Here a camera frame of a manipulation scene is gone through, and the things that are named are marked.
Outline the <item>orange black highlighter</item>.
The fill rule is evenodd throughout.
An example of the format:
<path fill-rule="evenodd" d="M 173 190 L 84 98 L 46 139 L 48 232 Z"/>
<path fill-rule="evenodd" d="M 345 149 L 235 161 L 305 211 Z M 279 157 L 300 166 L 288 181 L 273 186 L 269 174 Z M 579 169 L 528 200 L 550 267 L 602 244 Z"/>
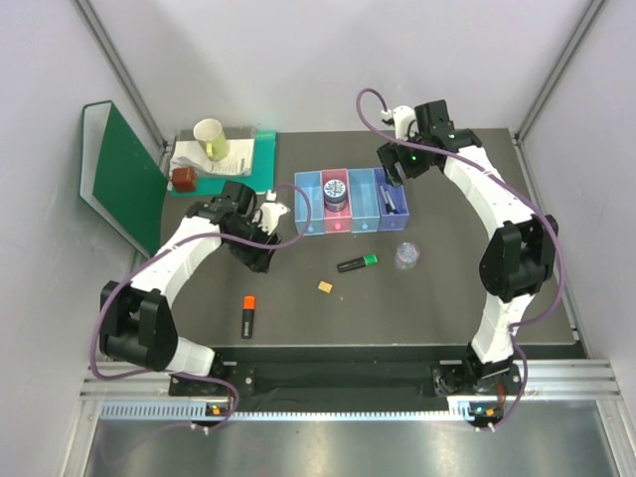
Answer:
<path fill-rule="evenodd" d="M 241 315 L 241 337 L 243 339 L 250 339 L 252 337 L 255 304 L 255 297 L 253 295 L 247 295 L 243 299 Z"/>

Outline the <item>white blue marker pen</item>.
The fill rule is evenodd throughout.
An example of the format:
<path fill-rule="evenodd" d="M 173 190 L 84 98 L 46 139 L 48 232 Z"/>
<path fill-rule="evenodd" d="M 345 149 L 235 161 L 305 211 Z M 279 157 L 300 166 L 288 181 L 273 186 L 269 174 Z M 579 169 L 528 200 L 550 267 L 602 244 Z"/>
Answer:
<path fill-rule="evenodd" d="M 391 194 L 388 191 L 385 191 L 385 197 L 387 201 L 387 207 L 390 210 L 391 214 L 396 214 L 398 212 L 398 209 L 391 197 Z"/>

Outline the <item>purple drawer box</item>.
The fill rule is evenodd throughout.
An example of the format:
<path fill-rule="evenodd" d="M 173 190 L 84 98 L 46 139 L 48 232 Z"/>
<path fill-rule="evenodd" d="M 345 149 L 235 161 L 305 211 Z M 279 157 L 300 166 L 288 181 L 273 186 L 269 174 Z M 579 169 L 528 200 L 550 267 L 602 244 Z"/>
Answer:
<path fill-rule="evenodd" d="M 379 232 L 397 232 L 405 229 L 409 221 L 409 208 L 406 200 L 404 186 L 394 187 L 391 185 L 385 175 L 382 167 L 373 169 L 376 181 L 377 197 L 380 209 L 380 221 L 378 226 Z M 391 194 L 391 197 L 397 207 L 396 214 L 387 214 L 385 205 L 379 190 L 379 186 L 383 185 L 385 190 Z"/>

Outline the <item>blue round lidded jar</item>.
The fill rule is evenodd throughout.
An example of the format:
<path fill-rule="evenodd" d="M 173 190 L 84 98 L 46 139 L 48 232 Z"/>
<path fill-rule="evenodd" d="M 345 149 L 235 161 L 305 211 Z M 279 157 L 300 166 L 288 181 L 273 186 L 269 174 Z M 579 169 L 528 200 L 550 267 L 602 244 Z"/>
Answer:
<path fill-rule="evenodd" d="M 323 185 L 324 206 L 327 211 L 338 213 L 348 205 L 348 188 L 340 179 L 328 180 Z"/>

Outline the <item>pink drawer box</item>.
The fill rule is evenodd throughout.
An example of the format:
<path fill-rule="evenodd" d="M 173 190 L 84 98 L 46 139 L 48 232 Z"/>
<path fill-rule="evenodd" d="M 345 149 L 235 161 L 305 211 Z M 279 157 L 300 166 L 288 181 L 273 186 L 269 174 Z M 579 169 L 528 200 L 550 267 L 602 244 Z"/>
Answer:
<path fill-rule="evenodd" d="M 325 209 L 324 199 L 324 224 L 326 234 L 343 234 L 349 233 L 352 229 L 352 210 L 350 198 L 350 181 L 348 171 L 346 169 L 325 169 L 321 171 L 322 189 L 323 185 L 331 179 L 340 179 L 344 181 L 348 188 L 348 205 L 338 213 L 330 212 Z"/>

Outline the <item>white black marker pen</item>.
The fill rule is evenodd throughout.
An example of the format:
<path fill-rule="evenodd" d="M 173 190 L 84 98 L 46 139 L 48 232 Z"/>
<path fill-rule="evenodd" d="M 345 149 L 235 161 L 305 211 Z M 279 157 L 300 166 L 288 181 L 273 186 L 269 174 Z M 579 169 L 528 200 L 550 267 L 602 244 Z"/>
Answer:
<path fill-rule="evenodd" d="M 381 193 L 381 196 L 382 196 L 382 199 L 383 199 L 383 202 L 384 202 L 384 205 L 385 205 L 385 209 L 386 209 L 386 211 L 387 211 L 387 214 L 389 214 L 389 213 L 392 211 L 392 209 L 391 209 L 390 202 L 389 202 L 389 200 L 387 199 L 386 190 L 385 190 L 385 188 L 384 188 L 384 186 L 383 186 L 383 185 L 380 185 L 380 186 L 379 186 L 379 190 L 380 190 L 380 193 Z"/>

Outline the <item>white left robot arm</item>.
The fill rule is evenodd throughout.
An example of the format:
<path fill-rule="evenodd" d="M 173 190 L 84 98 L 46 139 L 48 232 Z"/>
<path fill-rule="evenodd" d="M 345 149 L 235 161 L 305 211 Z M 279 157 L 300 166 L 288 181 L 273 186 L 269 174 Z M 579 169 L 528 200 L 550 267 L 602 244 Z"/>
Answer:
<path fill-rule="evenodd" d="M 190 206 L 168 241 L 146 263 L 100 295 L 93 350 L 145 371 L 185 373 L 204 394 L 224 385 L 213 349 L 181 337 L 172 305 L 197 268 L 222 246 L 251 271 L 265 273 L 281 248 L 276 229 L 290 209 L 273 191 L 259 202 L 250 187 L 226 181 L 221 193 Z"/>

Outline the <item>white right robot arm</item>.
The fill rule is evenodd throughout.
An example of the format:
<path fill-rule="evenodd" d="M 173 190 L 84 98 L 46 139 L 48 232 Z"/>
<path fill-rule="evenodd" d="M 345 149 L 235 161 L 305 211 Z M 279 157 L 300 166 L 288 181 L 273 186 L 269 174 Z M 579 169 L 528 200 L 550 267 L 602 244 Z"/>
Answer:
<path fill-rule="evenodd" d="M 445 100 L 415 108 L 384 108 L 382 122 L 394 131 L 395 140 L 377 153 L 386 178 L 394 186 L 437 168 L 463 194 L 485 228 L 489 242 L 479 263 L 486 301 L 478 330 L 469 343 L 458 377 L 439 371 L 438 390 L 456 394 L 469 388 L 484 394 L 495 387 L 512 366 L 515 336 L 512 324 L 551 278 L 556 249 L 533 210 L 501 187 L 502 177 L 487 156 L 478 135 L 458 129 L 450 119 Z"/>

